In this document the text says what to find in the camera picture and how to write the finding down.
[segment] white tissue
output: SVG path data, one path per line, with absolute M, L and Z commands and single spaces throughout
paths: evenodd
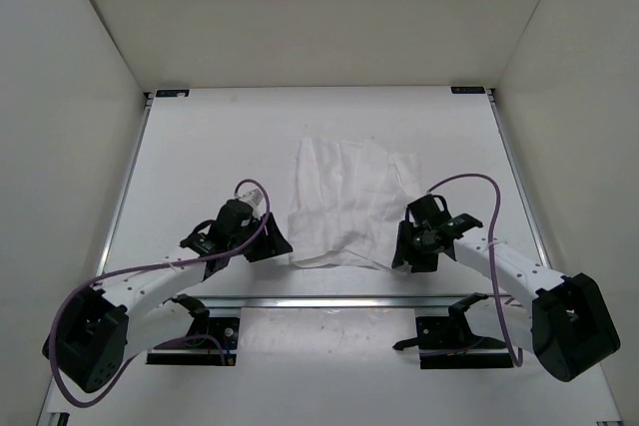
M 289 215 L 291 263 L 390 267 L 406 205 L 421 195 L 416 155 L 374 142 L 302 139 Z

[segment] white table surface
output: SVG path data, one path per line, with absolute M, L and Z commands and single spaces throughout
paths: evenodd
M 363 142 L 417 153 L 425 190 L 451 175 L 493 176 L 503 193 L 496 229 L 538 258 L 519 192 L 485 95 L 447 87 L 192 90 L 157 98 L 106 269 L 159 261 L 203 219 L 215 217 L 235 184 L 267 188 L 286 235 L 295 156 L 303 137 Z M 488 221 L 492 187 L 463 180 L 441 189 L 453 214 Z M 242 257 L 192 288 L 201 295 L 464 294 L 489 292 L 488 280 L 447 257 L 439 271 L 410 276 L 342 266 L 301 270 L 282 256 L 256 264 Z
M 497 236 L 537 257 L 485 95 L 452 95 L 446 87 L 192 90 L 188 98 L 153 103 L 107 270 L 164 257 L 197 222 L 215 216 L 243 178 L 266 186 L 286 233 L 297 144 L 312 136 L 375 139 L 388 150 L 416 152 L 424 190 L 458 173 L 493 176 L 503 192 Z M 442 192 L 453 213 L 489 218 L 489 185 L 460 181 Z M 437 273 L 401 277 L 236 258 L 190 293 L 473 291 L 490 291 L 488 281 L 446 259 Z M 530 354 L 516 370 L 420 370 L 415 351 L 391 349 L 415 334 L 414 315 L 412 309 L 243 309 L 236 367 L 147 366 L 138 358 L 98 406 L 76 410 L 53 388 L 45 410 L 70 411 L 71 426 L 594 426 L 619 419 L 599 366 L 568 384 Z

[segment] white panel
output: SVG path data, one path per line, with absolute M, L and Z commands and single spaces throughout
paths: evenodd
M 639 424 L 639 0 L 542 0 L 499 84 L 555 267 L 603 290 L 621 337 L 604 370 Z
M 144 98 L 88 0 L 0 0 L 0 424 L 35 424 L 55 308 L 95 269 Z
M 522 369 L 422 371 L 412 310 L 243 310 L 237 366 L 147 366 L 103 403 L 53 411 L 69 426 L 594 426 L 618 415 L 601 369 L 561 383 L 531 355 Z
M 293 198 L 298 141 L 374 139 L 415 152 L 425 190 L 451 175 L 482 172 L 503 189 L 497 237 L 537 259 L 508 160 L 485 95 L 447 87 L 192 90 L 155 99 L 107 269 L 161 260 L 200 221 L 215 217 L 244 178 L 263 182 L 283 232 Z M 492 187 L 464 180 L 441 190 L 454 213 L 489 220 Z M 299 270 L 286 256 L 243 257 L 191 292 L 216 295 L 457 294 L 490 283 L 447 257 L 437 274 L 356 267 Z
M 94 0 L 145 89 L 494 86 L 538 0 Z

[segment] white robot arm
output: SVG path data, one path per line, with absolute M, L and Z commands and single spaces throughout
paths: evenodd
M 494 280 L 489 247 L 481 221 L 467 213 L 452 217 L 443 197 L 428 194 L 406 209 L 393 267 L 408 263 L 413 272 L 435 271 L 444 253 Z M 535 354 L 561 381 L 574 379 L 619 349 L 619 336 L 593 279 L 542 267 L 503 242 L 492 248 L 498 285 L 519 304 L 497 304 L 474 293 L 449 308 L 445 328 L 468 346 L 482 337 L 505 340 L 500 307 L 513 345 Z
M 180 248 L 165 257 L 162 269 L 107 278 L 70 297 L 53 326 L 57 367 L 91 393 L 105 386 L 124 362 L 140 352 L 206 333 L 208 311 L 181 291 L 225 268 L 231 251 L 244 245 L 237 254 L 249 262 L 293 251 L 274 216 L 265 213 L 260 218 L 262 198 L 262 192 L 254 190 L 227 201 L 215 220 L 198 224 L 180 242 Z M 43 354 L 49 358 L 49 338 Z

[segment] cable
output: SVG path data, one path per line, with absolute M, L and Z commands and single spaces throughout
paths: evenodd
M 193 334 L 191 336 L 185 336 L 183 338 L 176 338 L 176 339 L 171 339 L 165 343 L 162 343 L 156 347 L 161 347 L 161 346 L 182 346 L 184 343 L 186 343 L 187 341 L 193 341 L 194 339 L 200 339 L 203 342 L 204 341 L 211 341 L 213 342 L 213 344 L 216 345 L 216 348 L 218 348 L 218 352 L 220 353 L 220 359 L 222 360 L 222 365 L 226 366 L 227 365 L 227 361 L 225 359 L 224 356 L 224 349 L 222 348 L 222 345 L 220 344 L 220 341 L 218 341 L 218 338 L 216 338 L 215 336 L 212 336 L 211 334 Z
M 499 185 L 497 182 L 488 175 L 484 174 L 460 174 L 455 175 L 453 177 L 449 177 L 447 179 L 442 180 L 441 182 L 436 183 L 434 186 L 428 189 L 428 193 L 433 190 L 441 187 L 442 185 L 447 184 L 448 182 L 452 182 L 453 180 L 459 179 L 484 179 L 495 188 L 495 209 L 492 213 L 492 218 L 490 219 L 490 225 L 488 226 L 488 263 L 490 266 L 490 281 L 492 283 L 492 294 L 495 298 L 495 308 L 497 309 L 497 318 L 499 319 L 499 327 L 501 328 L 501 334 L 503 335 L 503 341 L 506 343 L 506 348 L 508 349 L 508 354 L 510 355 L 510 359 L 512 360 L 512 364 L 516 367 L 520 367 L 523 364 L 523 350 L 519 348 L 518 354 L 515 354 L 515 347 L 512 344 L 512 340 L 510 339 L 510 334 L 508 333 L 508 325 L 506 324 L 506 318 L 503 312 L 503 306 L 501 304 L 501 294 L 499 293 L 499 281 L 497 280 L 497 265 L 495 263 L 495 246 L 494 246 L 494 232 L 495 225 L 497 224 L 497 217 L 499 216 L 499 209 L 501 208 L 501 190 L 499 189 Z
M 83 401 L 80 401 L 79 399 L 77 399 L 76 397 L 74 397 L 73 394 L 71 394 L 71 391 L 69 391 L 67 386 L 64 384 L 64 380 L 62 379 L 62 374 L 60 373 L 60 366 L 58 365 L 57 350 L 56 350 L 56 343 L 57 343 L 57 336 L 58 336 L 58 328 L 60 327 L 60 320 L 62 318 L 62 314 L 67 309 L 67 306 L 69 306 L 69 303 L 71 302 L 71 300 L 73 300 L 73 298 L 75 298 L 84 288 L 92 286 L 94 283 L 96 283 L 98 281 L 103 281 L 103 280 L 105 280 L 107 278 L 112 278 L 114 276 L 119 276 L 119 275 L 128 274 L 128 273 L 136 273 L 136 272 L 139 272 L 139 271 L 157 271 L 159 269 L 173 268 L 175 266 L 193 266 L 195 264 L 200 264 L 203 261 L 212 261 L 212 260 L 216 260 L 216 259 L 230 258 L 231 256 L 235 256 L 237 254 L 240 254 L 244 249 L 246 249 L 262 233 L 262 231 L 267 226 L 267 220 L 269 219 L 269 215 L 271 214 L 271 201 L 269 199 L 269 195 L 267 194 L 267 191 L 264 189 L 264 187 L 259 182 L 256 182 L 255 180 L 251 180 L 251 179 L 242 180 L 236 186 L 235 195 L 240 190 L 240 187 L 245 185 L 245 184 L 252 184 L 252 185 L 255 185 L 258 189 L 260 189 L 260 191 L 262 192 L 262 195 L 264 196 L 264 200 L 265 200 L 265 203 L 266 203 L 266 212 L 265 212 L 265 214 L 264 214 L 264 216 L 262 218 L 262 222 L 260 223 L 260 226 L 258 226 L 258 229 L 256 229 L 256 231 L 244 243 L 242 243 L 240 246 L 237 246 L 236 248 L 230 249 L 229 251 L 224 251 L 222 253 L 212 254 L 210 256 L 203 256 L 203 257 L 200 257 L 200 258 L 183 259 L 183 260 L 180 260 L 180 261 L 174 261 L 172 263 L 166 263 L 166 262 L 151 263 L 151 264 L 145 264 L 145 265 L 142 265 L 142 266 L 133 266 L 131 268 L 120 269 L 118 271 L 109 271 L 107 273 L 103 273 L 103 274 L 101 274 L 99 276 L 96 276 L 95 278 L 91 278 L 91 279 L 81 283 L 78 287 L 76 287 L 69 294 L 69 296 L 67 296 L 65 298 L 65 300 L 60 305 L 60 308 L 58 308 L 58 311 L 56 312 L 56 315 L 55 315 L 55 317 L 53 319 L 53 323 L 51 324 L 51 332 L 49 334 L 49 364 L 51 366 L 51 372 L 53 373 L 53 379 L 56 382 L 56 385 L 58 386 L 58 389 L 60 389 L 60 393 L 62 394 L 62 396 L 64 396 L 64 398 L 67 401 L 69 401 L 69 403 L 71 403 L 73 406 L 75 406 L 77 408 L 89 408 L 89 407 L 91 407 L 91 406 L 93 406 L 95 404 L 98 404 L 113 389 L 113 387 L 115 386 L 116 382 L 118 382 L 118 380 L 122 376 L 122 373 L 125 371 L 125 369 L 129 366 L 129 364 L 133 360 L 133 358 L 129 359 L 123 365 L 123 367 L 114 376 L 114 378 L 111 380 L 111 382 L 106 387 L 106 389 L 102 393 L 100 393 L 100 395 L 98 395 L 96 398 L 94 398 L 94 399 L 92 399 L 90 401 L 83 402 Z
M 200 341 L 198 341 L 197 343 L 195 343 L 195 344 L 194 344 L 194 343 L 192 343 L 192 342 L 191 342 L 192 340 L 182 338 L 182 345 L 183 345 L 183 346 L 186 346 L 187 348 L 198 348 L 198 347 L 202 346 L 204 343 L 206 343 L 206 342 L 207 342 L 207 339 L 211 339 L 211 338 L 213 338 L 213 336 L 211 336 L 211 335 L 209 334 L 209 330 L 211 329 L 209 326 L 210 326 L 210 323 L 209 323 L 209 322 L 207 322 L 207 330 L 206 330 L 206 331 L 204 331 L 203 333 L 198 333 L 198 334 L 197 334 L 197 336 L 201 336 L 200 338 L 198 338 L 198 339 L 200 339 Z
M 429 357 L 429 358 L 431 358 L 433 356 L 454 356 L 454 355 L 457 355 L 457 354 L 466 354 L 472 348 L 478 346 L 479 343 L 481 343 L 484 339 L 486 339 L 486 338 L 479 338 L 477 341 L 472 343 L 470 346 L 465 346 L 463 348 L 443 349 L 441 351 L 432 351 L 432 352 L 425 352 L 425 353 L 419 352 L 419 357 Z

